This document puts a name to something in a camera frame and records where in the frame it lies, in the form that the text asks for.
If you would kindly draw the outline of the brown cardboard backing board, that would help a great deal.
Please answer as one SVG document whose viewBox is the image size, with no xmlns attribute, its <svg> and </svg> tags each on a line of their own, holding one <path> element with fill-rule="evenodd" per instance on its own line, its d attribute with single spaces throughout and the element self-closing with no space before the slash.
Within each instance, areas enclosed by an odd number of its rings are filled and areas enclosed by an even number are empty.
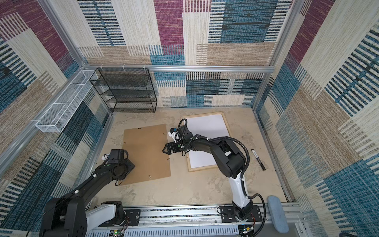
<svg viewBox="0 0 379 237">
<path fill-rule="evenodd" d="M 167 143 L 165 124 L 126 129 L 122 148 L 135 168 L 122 185 L 152 181 L 171 176 L 169 155 L 162 152 Z"/>
</svg>

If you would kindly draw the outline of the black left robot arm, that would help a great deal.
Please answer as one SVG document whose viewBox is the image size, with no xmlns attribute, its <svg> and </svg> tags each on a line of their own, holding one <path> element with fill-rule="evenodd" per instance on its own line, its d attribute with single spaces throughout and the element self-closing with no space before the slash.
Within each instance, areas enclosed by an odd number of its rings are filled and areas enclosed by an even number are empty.
<svg viewBox="0 0 379 237">
<path fill-rule="evenodd" d="M 126 150 L 112 149 L 105 160 L 74 190 L 45 205 L 40 226 L 41 237 L 84 237 L 98 226 L 108 223 L 119 226 L 126 222 L 120 201 L 101 204 L 86 211 L 89 202 L 109 183 L 120 184 L 135 168 Z"/>
</svg>

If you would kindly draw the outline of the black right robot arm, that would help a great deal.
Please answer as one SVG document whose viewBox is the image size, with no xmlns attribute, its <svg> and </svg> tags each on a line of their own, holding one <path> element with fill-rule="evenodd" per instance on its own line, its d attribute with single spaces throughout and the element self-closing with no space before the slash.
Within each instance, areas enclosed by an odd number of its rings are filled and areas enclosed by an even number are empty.
<svg viewBox="0 0 379 237">
<path fill-rule="evenodd" d="M 208 138 L 193 135 L 186 125 L 170 129 L 168 135 L 173 142 L 165 144 L 162 152 L 171 155 L 188 152 L 206 152 L 213 156 L 219 171 L 229 179 L 233 194 L 233 208 L 236 219 L 245 221 L 250 217 L 253 202 L 249 198 L 245 185 L 245 172 L 250 164 L 247 148 L 237 139 L 228 136 Z"/>
</svg>

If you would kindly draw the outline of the small white object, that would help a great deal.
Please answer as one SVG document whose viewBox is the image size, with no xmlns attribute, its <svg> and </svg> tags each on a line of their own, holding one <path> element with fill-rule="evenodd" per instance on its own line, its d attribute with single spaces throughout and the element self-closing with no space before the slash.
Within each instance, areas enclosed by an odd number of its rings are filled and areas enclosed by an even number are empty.
<svg viewBox="0 0 379 237">
<path fill-rule="evenodd" d="M 108 156 L 109 156 L 108 154 L 104 154 L 104 155 L 102 156 L 102 160 L 104 160 L 104 161 L 105 161 L 105 160 L 108 160 Z"/>
</svg>

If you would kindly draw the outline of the black marker pen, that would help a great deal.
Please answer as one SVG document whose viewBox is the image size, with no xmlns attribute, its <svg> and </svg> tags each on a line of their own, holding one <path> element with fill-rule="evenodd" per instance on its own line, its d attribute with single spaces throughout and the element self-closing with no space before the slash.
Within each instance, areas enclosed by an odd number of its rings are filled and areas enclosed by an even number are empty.
<svg viewBox="0 0 379 237">
<path fill-rule="evenodd" d="M 253 153 L 254 157 L 256 158 L 257 162 L 259 163 L 260 167 L 262 168 L 263 171 L 266 170 L 263 162 L 261 161 L 260 157 L 258 156 L 258 154 L 256 153 L 256 151 L 254 149 L 251 149 L 251 152 Z"/>
</svg>

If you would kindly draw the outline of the grey blue padded object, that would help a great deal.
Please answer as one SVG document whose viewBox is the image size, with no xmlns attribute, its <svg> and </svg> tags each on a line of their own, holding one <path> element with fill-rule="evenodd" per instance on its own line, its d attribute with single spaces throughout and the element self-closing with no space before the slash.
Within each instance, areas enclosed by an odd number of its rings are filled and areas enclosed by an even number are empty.
<svg viewBox="0 0 379 237">
<path fill-rule="evenodd" d="M 289 226 L 280 199 L 276 196 L 268 196 L 267 205 L 274 228 L 281 234 L 288 233 Z"/>
</svg>

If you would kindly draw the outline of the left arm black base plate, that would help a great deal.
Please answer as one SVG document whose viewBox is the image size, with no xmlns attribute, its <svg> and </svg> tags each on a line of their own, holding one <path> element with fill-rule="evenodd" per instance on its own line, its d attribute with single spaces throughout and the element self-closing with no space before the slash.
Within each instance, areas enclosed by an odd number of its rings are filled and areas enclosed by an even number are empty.
<svg viewBox="0 0 379 237">
<path fill-rule="evenodd" d="M 122 212 L 116 211 L 113 219 L 102 223 L 99 227 L 138 226 L 140 213 L 140 209 L 124 209 Z"/>
</svg>

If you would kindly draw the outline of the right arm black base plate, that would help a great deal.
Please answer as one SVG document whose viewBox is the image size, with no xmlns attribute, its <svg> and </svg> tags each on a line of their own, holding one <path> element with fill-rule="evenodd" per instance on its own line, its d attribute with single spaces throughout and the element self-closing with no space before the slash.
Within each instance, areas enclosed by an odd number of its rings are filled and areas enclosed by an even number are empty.
<svg viewBox="0 0 379 237">
<path fill-rule="evenodd" d="M 263 212 L 260 211 L 259 206 L 254 205 L 250 213 L 246 218 L 239 220 L 236 217 L 234 208 L 232 206 L 218 206 L 217 212 L 221 215 L 222 223 L 232 223 L 232 222 L 262 222 Z"/>
</svg>

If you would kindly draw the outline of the aluminium front rail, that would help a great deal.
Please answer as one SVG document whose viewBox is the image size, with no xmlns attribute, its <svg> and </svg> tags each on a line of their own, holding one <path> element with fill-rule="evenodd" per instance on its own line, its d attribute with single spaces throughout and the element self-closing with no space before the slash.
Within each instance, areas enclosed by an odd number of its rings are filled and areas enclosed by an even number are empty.
<svg viewBox="0 0 379 237">
<path fill-rule="evenodd" d="M 179 206 L 126 206 L 124 209 L 140 209 L 138 226 L 97 227 L 89 231 L 88 237 L 241 237 L 249 227 L 257 237 L 310 237 L 309 227 L 296 203 L 282 207 L 289 232 L 277 232 L 269 213 L 263 214 L 262 222 L 222 223 L 216 205 Z"/>
</svg>

